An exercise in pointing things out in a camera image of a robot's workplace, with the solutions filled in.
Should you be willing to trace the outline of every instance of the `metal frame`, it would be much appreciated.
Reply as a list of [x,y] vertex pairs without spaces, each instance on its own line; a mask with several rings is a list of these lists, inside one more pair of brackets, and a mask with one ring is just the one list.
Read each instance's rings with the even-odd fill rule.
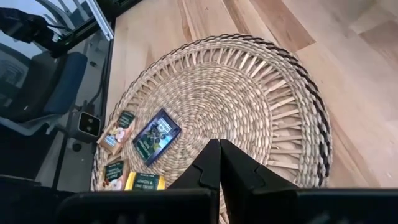
[[90,7],[98,25],[99,28],[101,28],[102,32],[104,33],[106,40],[111,41],[114,39],[114,33],[111,28],[111,26],[108,24],[106,17],[102,10],[100,9],[100,6],[98,5],[96,0],[87,0],[88,7]]
[[72,33],[69,33],[62,38],[61,41],[63,43],[59,45],[57,49],[51,51],[52,57],[57,58],[65,54],[66,52],[68,52],[68,50],[97,32],[99,28],[100,26],[96,22],[95,18],[91,17],[82,25],[78,26]]
[[31,136],[35,134],[43,125],[48,124],[49,127],[47,128],[45,133],[50,134],[61,117],[62,116],[58,114],[51,114],[48,116],[34,119],[32,121],[28,121],[26,123],[16,123],[9,119],[0,117],[0,124],[24,136]]

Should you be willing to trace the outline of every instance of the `office chair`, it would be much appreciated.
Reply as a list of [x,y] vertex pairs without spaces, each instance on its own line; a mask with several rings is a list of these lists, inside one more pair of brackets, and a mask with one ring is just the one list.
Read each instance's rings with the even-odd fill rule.
[[48,124],[51,132],[74,104],[87,57],[74,52],[54,59],[44,52],[29,59],[4,44],[0,54],[7,65],[0,67],[0,125],[31,136]]

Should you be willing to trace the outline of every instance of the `black cable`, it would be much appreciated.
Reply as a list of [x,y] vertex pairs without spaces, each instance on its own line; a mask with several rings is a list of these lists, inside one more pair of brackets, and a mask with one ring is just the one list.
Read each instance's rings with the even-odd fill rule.
[[68,111],[67,127],[65,128],[66,131],[63,133],[61,150],[60,150],[60,154],[58,155],[57,166],[55,168],[54,179],[52,182],[52,188],[55,190],[58,188],[58,183],[59,183],[60,176],[61,176],[63,158],[65,157],[65,151],[67,150],[67,143],[68,143],[68,139],[69,139],[68,133],[70,131],[70,127],[72,126],[72,122],[71,122],[72,117],[73,117],[73,107],[71,106]]
[[49,27],[53,27],[53,28],[58,28],[58,29],[64,29],[64,30],[67,30],[67,31],[72,31],[72,29],[71,28],[69,28],[69,27],[64,27],[64,26],[56,26],[56,25],[53,25],[53,24],[49,24],[49,23],[47,23],[47,26],[49,26]]
[[99,83],[98,90],[95,93],[94,97],[92,97],[92,99],[88,102],[87,105],[93,104],[95,102],[95,100],[99,97],[100,93],[102,92],[102,89],[104,87],[104,77],[103,77],[104,69],[105,69],[105,66],[103,66],[103,69],[102,69],[102,72],[101,72],[101,81]]

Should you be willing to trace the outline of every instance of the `woven placemat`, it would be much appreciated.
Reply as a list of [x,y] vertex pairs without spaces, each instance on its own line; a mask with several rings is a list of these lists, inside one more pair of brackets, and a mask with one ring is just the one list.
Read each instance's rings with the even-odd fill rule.
[[[150,167],[131,140],[164,108],[182,132]],[[131,83],[122,110],[136,127],[122,150],[136,172],[175,181],[212,138],[228,139],[299,187],[323,187],[331,166],[330,123],[318,88],[299,61],[250,35],[208,37],[164,55]],[[106,151],[95,154],[91,189],[98,190]],[[228,223],[223,197],[220,222]]]

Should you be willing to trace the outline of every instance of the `wooden surface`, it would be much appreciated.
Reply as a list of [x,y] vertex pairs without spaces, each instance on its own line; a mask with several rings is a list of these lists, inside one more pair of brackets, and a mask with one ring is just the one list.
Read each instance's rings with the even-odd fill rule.
[[293,52],[328,106],[330,187],[398,187],[396,0],[143,0],[117,19],[107,115],[172,49],[247,33]]

